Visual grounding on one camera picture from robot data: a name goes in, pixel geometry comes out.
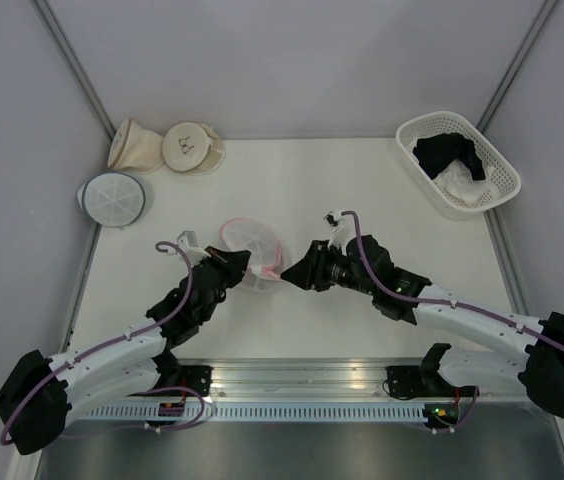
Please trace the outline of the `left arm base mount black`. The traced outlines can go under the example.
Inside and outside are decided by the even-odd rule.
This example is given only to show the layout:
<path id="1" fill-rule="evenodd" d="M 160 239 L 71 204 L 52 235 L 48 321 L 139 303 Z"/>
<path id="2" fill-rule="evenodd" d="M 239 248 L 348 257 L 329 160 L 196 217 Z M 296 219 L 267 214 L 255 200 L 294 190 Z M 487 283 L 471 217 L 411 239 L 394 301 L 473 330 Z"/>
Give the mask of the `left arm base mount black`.
<path id="1" fill-rule="evenodd" d="M 170 373 L 161 376 L 154 389 L 161 389 L 157 396 L 186 395 L 173 389 L 166 390 L 167 387 L 187 387 L 205 397 L 209 394 L 212 383 L 213 368 L 210 365 L 184 365 L 177 373 Z"/>

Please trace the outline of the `pink-trimmed mesh laundry bag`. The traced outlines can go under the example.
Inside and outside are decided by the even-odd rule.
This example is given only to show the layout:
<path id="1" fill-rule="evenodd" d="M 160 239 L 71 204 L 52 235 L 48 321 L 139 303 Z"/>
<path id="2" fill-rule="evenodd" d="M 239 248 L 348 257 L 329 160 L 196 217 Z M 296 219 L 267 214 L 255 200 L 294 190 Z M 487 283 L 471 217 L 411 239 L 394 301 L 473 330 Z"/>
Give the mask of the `pink-trimmed mesh laundry bag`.
<path id="1" fill-rule="evenodd" d="M 247 272 L 239 284 L 241 288 L 266 293 L 278 286 L 285 269 L 285 253 L 282 242 L 271 229 L 255 220 L 234 218 L 220 227 L 219 236 L 228 250 L 250 252 Z"/>

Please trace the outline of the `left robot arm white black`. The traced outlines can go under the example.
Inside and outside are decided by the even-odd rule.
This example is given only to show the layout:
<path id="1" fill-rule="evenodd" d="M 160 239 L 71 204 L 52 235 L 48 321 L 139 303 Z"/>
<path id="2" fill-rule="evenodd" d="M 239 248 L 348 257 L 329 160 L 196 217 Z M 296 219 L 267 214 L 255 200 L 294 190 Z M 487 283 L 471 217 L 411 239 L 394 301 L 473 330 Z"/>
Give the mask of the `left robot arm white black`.
<path id="1" fill-rule="evenodd" d="M 50 357 L 23 355 L 0 388 L 0 444 L 36 453 L 82 415 L 132 395 L 168 396 L 180 389 L 181 365 L 173 349 L 200 332 L 227 292 L 246 274 L 247 250 L 183 247 L 159 241 L 158 252 L 176 253 L 187 274 L 136 324 L 91 346 Z"/>

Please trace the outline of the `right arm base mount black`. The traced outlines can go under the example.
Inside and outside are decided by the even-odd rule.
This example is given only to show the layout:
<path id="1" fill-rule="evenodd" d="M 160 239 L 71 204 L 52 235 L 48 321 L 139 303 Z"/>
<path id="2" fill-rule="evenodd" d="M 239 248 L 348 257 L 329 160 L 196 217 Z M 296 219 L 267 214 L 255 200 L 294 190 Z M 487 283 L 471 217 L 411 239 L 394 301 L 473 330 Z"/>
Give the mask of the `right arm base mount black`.
<path id="1" fill-rule="evenodd" d="M 437 373 L 422 374 L 416 365 L 387 366 L 384 387 L 397 400 L 417 398 L 470 398 L 474 386 L 454 387 Z"/>

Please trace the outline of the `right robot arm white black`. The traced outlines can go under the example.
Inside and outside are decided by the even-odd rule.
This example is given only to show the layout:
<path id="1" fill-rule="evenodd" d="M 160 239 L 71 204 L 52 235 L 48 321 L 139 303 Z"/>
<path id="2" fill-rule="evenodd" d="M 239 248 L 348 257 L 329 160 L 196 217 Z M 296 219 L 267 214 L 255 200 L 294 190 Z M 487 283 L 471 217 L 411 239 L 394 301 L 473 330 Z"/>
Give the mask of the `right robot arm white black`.
<path id="1" fill-rule="evenodd" d="M 431 347 L 418 371 L 421 388 L 431 395 L 450 387 L 516 392 L 564 419 L 564 314 L 543 319 L 462 302 L 428 278 L 396 266 L 370 235 L 344 248 L 315 240 L 281 278 L 306 291 L 338 286 L 366 294 L 392 320 L 446 331 L 483 347 L 481 353 L 446 343 Z"/>

